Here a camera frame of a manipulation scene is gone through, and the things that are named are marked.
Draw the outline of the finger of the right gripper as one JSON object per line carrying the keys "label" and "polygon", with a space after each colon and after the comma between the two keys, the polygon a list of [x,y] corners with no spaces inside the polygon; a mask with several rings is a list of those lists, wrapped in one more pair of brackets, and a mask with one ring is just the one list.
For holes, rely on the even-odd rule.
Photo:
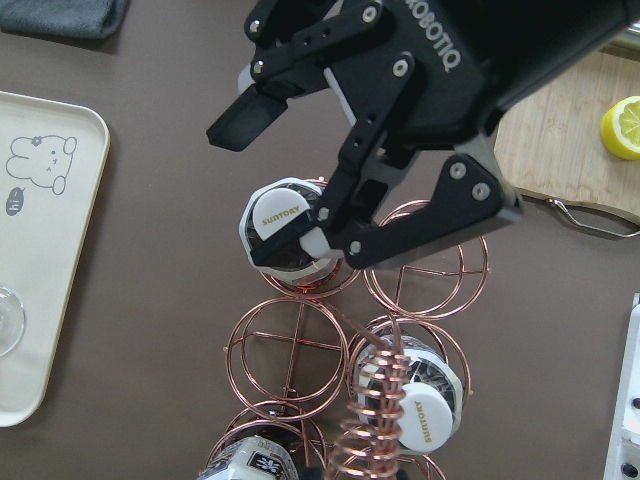
{"label": "finger of the right gripper", "polygon": [[249,146],[288,108],[288,101],[329,87],[324,70],[379,49],[399,28],[398,1],[259,1],[244,29],[255,45],[250,83],[208,128],[209,143]]}
{"label": "finger of the right gripper", "polygon": [[449,156],[427,184],[427,204],[382,223],[381,209],[423,150],[403,140],[400,128],[417,105],[424,73],[409,51],[395,52],[381,68],[372,88],[355,90],[368,97],[311,214],[327,253],[364,269],[429,255],[513,223],[515,191],[483,133],[444,145]]}

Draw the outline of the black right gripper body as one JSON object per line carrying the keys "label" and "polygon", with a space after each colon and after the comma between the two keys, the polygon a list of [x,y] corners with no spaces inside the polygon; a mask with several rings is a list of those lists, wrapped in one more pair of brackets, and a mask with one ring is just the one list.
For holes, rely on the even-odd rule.
{"label": "black right gripper body", "polygon": [[[474,161],[480,183],[438,187],[431,222],[519,218],[486,138],[503,115],[639,16],[635,1],[347,1],[327,66],[354,118],[324,196],[328,223],[367,223],[421,150]],[[487,189],[484,199],[476,195]]]}

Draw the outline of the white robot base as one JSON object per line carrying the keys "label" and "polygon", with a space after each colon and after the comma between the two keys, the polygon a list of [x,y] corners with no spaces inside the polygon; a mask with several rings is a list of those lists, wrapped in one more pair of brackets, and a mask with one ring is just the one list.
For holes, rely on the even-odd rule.
{"label": "white robot base", "polygon": [[603,473],[605,480],[639,478],[639,294],[634,295]]}

